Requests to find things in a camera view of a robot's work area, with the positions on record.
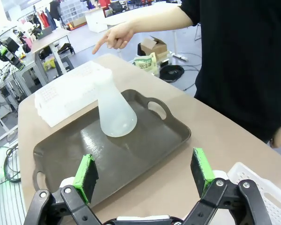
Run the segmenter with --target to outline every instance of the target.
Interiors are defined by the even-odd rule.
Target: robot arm
[[[18,31],[18,36],[14,34],[14,30]],[[41,30],[30,22],[22,24],[19,21],[5,21],[0,24],[0,60],[10,62],[22,70],[24,65],[16,55],[16,51],[22,48],[19,40],[23,36],[30,38],[32,34],[37,36],[40,33]]]
[[[229,210],[236,225],[272,225],[261,194],[252,180],[238,185],[230,180],[215,178],[206,190],[201,189],[204,178],[198,177],[198,161],[192,157],[191,169],[201,199],[186,219],[148,217],[142,220],[111,219],[101,223],[87,206],[99,178],[91,155],[83,157],[72,185],[60,187],[55,193],[39,190],[29,207],[24,225],[58,225],[64,216],[72,215],[78,225],[208,225],[217,209]]]

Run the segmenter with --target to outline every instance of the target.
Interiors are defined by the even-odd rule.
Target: plastic jug
[[[116,88],[112,71],[100,70],[94,79],[98,94],[100,125],[102,131],[110,137],[121,137],[130,133],[136,126],[134,110]]]

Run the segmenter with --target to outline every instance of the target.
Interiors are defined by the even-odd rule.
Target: workbench
[[[25,91],[25,94],[27,96],[31,95],[31,90],[29,89],[29,86],[34,86],[34,82],[30,76],[30,74],[27,74],[25,76],[25,73],[28,72],[31,68],[34,70],[35,75],[39,79],[42,86],[45,86],[49,83],[47,74],[45,72],[44,66],[39,58],[39,56],[35,53],[28,53],[26,55],[26,58],[23,59],[23,63],[25,67],[22,70],[19,70],[15,72],[14,76],[8,76],[8,78],[5,80],[6,83],[10,82],[10,79],[13,79],[15,77],[23,90]]]
[[[281,189],[281,156],[236,123],[114,55],[101,56],[95,62],[113,71],[115,84],[120,91],[134,89],[146,97],[162,100],[172,114],[192,130],[190,140],[166,160],[93,208],[102,222],[117,216],[168,214],[183,218],[187,215],[199,199],[190,169],[193,147],[204,149],[214,170],[228,172],[236,162],[242,162]],[[95,107],[97,102],[50,128],[37,114],[34,94],[21,102],[19,157],[27,209],[35,193],[32,183],[34,147]]]
[[[56,59],[57,63],[60,66],[62,74],[65,74],[67,72],[66,68],[60,59],[60,56],[58,54],[58,49],[54,46],[54,42],[66,37],[70,33],[71,32],[68,30],[65,30],[62,28],[57,28],[56,30],[54,30],[52,32],[52,34],[49,34],[48,36],[33,42],[31,52],[37,53],[37,52],[41,51],[42,49],[46,48],[47,46],[49,46],[54,55],[54,58]]]

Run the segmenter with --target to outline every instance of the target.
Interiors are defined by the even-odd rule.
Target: hanging clothes
[[[44,20],[43,20],[43,18],[41,17],[41,15],[40,15],[39,12],[37,12],[37,15],[38,15],[39,19],[42,21],[43,26],[45,26],[45,22],[44,22]]]
[[[40,21],[38,20],[37,15],[35,15],[35,14],[33,15],[33,23],[35,23],[36,25],[39,24],[39,29],[42,30],[42,25],[41,25]]]
[[[52,30],[55,30],[57,28],[56,23],[55,23],[54,19],[51,17],[51,14],[50,14],[49,10],[47,9],[47,7],[45,8],[45,12],[48,17],[49,25],[51,26]]]
[[[108,5],[111,3],[111,0],[99,0],[99,3],[101,7],[108,7]]]
[[[45,27],[45,28],[49,27],[48,17],[45,15],[44,12],[41,13],[41,17],[42,17],[42,19],[43,19],[43,21],[44,21],[44,27]]]
[[[50,2],[50,13],[53,19],[60,20],[60,14],[59,14],[59,9],[60,9],[60,2],[53,0]]]

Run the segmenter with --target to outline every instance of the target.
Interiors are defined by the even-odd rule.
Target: desk
[[[193,147],[204,149],[211,167],[228,172],[242,162],[259,176],[281,188],[281,156],[262,141],[183,91],[114,56],[95,62],[113,71],[120,91],[134,89],[146,97],[162,100],[172,114],[192,130],[190,140],[164,161],[93,208],[105,222],[117,216],[171,215],[183,218],[198,201],[190,162]],[[19,106],[19,158],[26,208],[35,193],[32,173],[34,147],[97,106],[94,102],[50,128],[34,107],[34,94]]]
[[[155,3],[152,6],[141,7],[141,8],[129,10],[127,12],[123,12],[120,14],[116,14],[113,16],[109,16],[109,17],[101,20],[100,22],[104,23],[106,25],[109,25],[109,26],[115,26],[120,23],[130,21],[136,17],[161,13],[163,11],[168,10],[169,8],[177,7],[180,5],[181,4],[176,4],[176,3],[161,3],[161,2]],[[177,36],[176,36],[175,30],[173,30],[173,36],[174,36],[174,53],[177,54]]]
[[[84,14],[90,31],[100,33],[107,30],[107,25],[101,23],[105,19],[103,8],[92,8]]]
[[[26,55],[26,58],[23,60],[23,62],[24,62],[25,67],[23,68],[23,70],[17,71],[15,73],[15,77],[16,77],[17,81],[20,83],[20,85],[22,86],[23,90],[25,91],[25,94],[27,96],[29,96],[29,95],[31,95],[31,91],[28,88],[28,86],[26,85],[25,81],[31,80],[30,82],[32,82],[32,85],[34,85],[34,83],[31,79],[30,75],[28,75],[26,77],[23,76],[25,72],[27,72],[31,68],[33,68],[35,75],[38,77],[42,86],[45,86],[46,84],[48,84],[49,80],[48,80],[45,69],[44,69],[42,62],[38,55],[30,52]]]
[[[53,43],[61,38],[64,38],[69,33],[71,33],[71,32],[68,30],[57,28],[56,30],[54,30],[52,32],[52,34],[49,34],[48,36],[33,42],[31,52],[36,53],[36,52],[39,52],[40,50],[44,49],[45,47],[49,46],[57,63],[59,64],[59,66],[61,68],[62,73],[65,74],[67,72],[66,68],[62,64],[60,56],[58,55],[58,50],[54,46]]]

